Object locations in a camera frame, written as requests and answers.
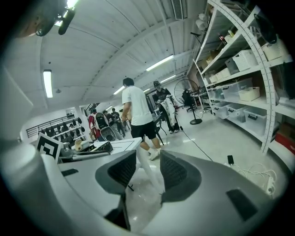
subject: hand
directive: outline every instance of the hand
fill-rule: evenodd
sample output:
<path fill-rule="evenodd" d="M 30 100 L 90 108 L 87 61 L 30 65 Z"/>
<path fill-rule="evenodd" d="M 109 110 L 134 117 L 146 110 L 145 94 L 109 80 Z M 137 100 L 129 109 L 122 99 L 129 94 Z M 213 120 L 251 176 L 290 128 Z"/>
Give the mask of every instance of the hand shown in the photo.
<path fill-rule="evenodd" d="M 127 120 L 127 116 L 122 116 L 122 121 L 126 121 Z"/>

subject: air vent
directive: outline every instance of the air vent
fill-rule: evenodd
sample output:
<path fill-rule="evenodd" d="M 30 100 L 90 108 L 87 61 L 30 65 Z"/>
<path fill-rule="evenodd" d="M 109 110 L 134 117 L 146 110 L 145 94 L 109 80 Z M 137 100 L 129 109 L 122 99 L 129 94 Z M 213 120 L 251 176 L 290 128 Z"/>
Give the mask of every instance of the air vent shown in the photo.
<path fill-rule="evenodd" d="M 171 0 L 176 20 L 183 20 L 187 17 L 186 0 Z"/>

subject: standing fan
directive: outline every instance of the standing fan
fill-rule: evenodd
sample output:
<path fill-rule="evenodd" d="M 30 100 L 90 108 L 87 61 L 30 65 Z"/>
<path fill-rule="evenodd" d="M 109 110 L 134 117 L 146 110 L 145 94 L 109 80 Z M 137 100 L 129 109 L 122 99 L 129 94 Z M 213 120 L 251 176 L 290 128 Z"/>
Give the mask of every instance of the standing fan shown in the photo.
<path fill-rule="evenodd" d="M 190 106 L 189 109 L 193 110 L 194 119 L 190 121 L 190 124 L 199 124 L 202 122 L 202 119 L 196 119 L 194 111 L 194 98 L 191 97 L 192 93 L 198 92 L 199 86 L 190 79 L 182 79 L 178 81 L 174 88 L 175 99 L 185 105 Z"/>

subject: white floor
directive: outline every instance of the white floor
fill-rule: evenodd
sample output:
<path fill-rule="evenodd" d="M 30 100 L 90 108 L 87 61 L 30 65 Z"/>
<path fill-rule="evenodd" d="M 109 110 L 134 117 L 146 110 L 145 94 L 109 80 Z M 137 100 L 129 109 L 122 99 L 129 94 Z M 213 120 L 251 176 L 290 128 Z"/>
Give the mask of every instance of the white floor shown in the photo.
<path fill-rule="evenodd" d="M 196 110 L 196 114 L 201 116 L 200 110 Z M 269 152 L 266 156 L 260 151 L 261 142 L 242 128 L 234 125 L 230 121 L 222 120 L 210 113 L 205 113 L 201 124 L 190 125 L 193 114 L 186 109 L 178 110 L 179 122 L 183 127 L 183 131 L 193 140 L 213 161 L 221 164 L 227 163 L 227 156 L 232 155 L 234 162 L 241 169 L 249 169 L 255 163 L 263 164 L 267 169 L 272 169 L 277 174 L 275 183 L 276 191 L 273 198 L 280 196 L 287 184 L 287 176 L 280 167 L 277 156 Z M 160 130 L 161 138 L 164 142 L 162 147 L 164 150 L 175 151 L 187 155 L 195 156 L 209 160 L 209 158 L 185 135 L 184 132 L 169 134 L 166 123 L 162 123 L 165 133 Z M 131 138 L 130 132 L 126 133 L 125 138 Z M 161 184 L 164 184 L 161 173 L 159 171 L 159 159 L 150 162 Z M 255 165 L 251 171 L 264 171 L 260 165 Z M 261 175 L 248 174 L 248 179 L 266 189 L 267 178 Z M 148 180 L 143 169 L 139 169 L 133 176 L 131 183 L 134 192 L 130 189 L 126 190 L 127 194 L 127 211 L 130 220 L 131 230 L 140 232 L 148 222 L 154 217 L 160 209 L 160 195 L 155 191 Z"/>

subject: fan base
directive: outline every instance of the fan base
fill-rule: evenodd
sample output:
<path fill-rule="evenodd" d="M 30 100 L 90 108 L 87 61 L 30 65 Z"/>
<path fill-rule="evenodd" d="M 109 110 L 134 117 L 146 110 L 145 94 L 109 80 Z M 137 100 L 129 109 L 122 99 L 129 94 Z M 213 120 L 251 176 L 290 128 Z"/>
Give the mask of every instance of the fan base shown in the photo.
<path fill-rule="evenodd" d="M 190 121 L 190 124 L 199 124 L 199 123 L 202 123 L 201 119 L 194 119 L 194 120 Z"/>

